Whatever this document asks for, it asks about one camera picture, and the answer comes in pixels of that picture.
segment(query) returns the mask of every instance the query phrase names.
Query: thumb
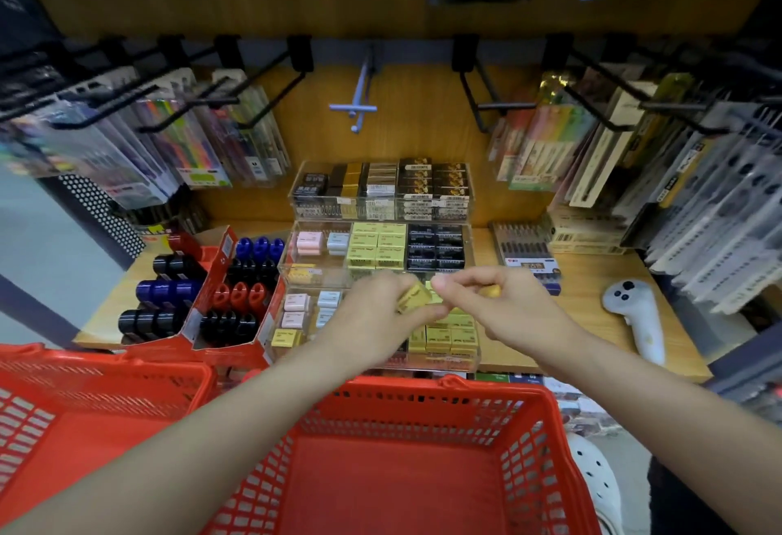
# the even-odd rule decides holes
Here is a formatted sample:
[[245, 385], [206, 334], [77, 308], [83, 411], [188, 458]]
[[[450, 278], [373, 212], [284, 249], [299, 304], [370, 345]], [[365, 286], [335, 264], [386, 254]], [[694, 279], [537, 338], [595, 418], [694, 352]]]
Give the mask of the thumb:
[[447, 274], [437, 274], [432, 278], [432, 287], [435, 292], [448, 304], [461, 308], [465, 313], [478, 318], [488, 299], [465, 288], [458, 282], [450, 279]]
[[418, 307], [409, 313], [400, 315], [400, 323], [405, 335], [410, 335], [419, 327], [442, 319], [449, 312], [450, 308], [445, 304], [427, 304], [425, 307]]

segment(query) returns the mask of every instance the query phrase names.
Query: white shoe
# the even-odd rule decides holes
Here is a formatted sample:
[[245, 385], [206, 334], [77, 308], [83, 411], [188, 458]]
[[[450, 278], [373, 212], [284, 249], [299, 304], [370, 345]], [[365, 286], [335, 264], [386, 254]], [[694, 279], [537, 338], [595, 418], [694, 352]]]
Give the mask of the white shoe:
[[622, 496], [605, 455], [583, 436], [568, 432], [568, 445], [594, 504], [604, 535], [623, 535]]

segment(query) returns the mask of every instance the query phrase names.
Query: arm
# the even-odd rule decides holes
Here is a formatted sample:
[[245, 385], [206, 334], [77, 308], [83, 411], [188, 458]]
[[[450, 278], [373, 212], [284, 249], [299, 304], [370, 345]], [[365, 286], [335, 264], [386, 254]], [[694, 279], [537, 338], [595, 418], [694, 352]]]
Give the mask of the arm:
[[[502, 287], [499, 298], [474, 292], [491, 284]], [[432, 286], [472, 314], [490, 338], [532, 356], [600, 403], [738, 533], [778, 529], [782, 431], [776, 426], [584, 331], [526, 270], [472, 267], [435, 276]]]
[[57, 535], [198, 533], [299, 417], [347, 379], [386, 361], [412, 331], [448, 313], [396, 313], [412, 276], [361, 280], [309, 342], [2, 531]]

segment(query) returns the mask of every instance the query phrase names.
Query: forearm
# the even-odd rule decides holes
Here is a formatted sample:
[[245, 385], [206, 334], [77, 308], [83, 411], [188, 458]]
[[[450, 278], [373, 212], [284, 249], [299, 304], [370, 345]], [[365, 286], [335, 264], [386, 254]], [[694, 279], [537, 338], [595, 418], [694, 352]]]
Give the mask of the forearm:
[[[314, 403], [350, 378], [312, 342], [171, 425], [4, 530], [195, 535]], [[89, 500], [89, 507], [84, 504]]]
[[584, 333], [553, 362], [739, 533], [782, 521], [782, 432], [636, 354]]

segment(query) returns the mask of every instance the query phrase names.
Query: person's right hand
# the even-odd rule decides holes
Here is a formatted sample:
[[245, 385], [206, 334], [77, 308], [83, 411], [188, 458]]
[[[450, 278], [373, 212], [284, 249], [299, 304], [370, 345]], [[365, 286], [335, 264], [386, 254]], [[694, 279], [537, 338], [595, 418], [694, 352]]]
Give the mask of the person's right hand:
[[[477, 293], [492, 284], [502, 288], [497, 298]], [[468, 267], [437, 274], [432, 288], [446, 304], [471, 314], [491, 339], [528, 354], [539, 364], [558, 367], [561, 356], [572, 356], [588, 335], [526, 269]]]

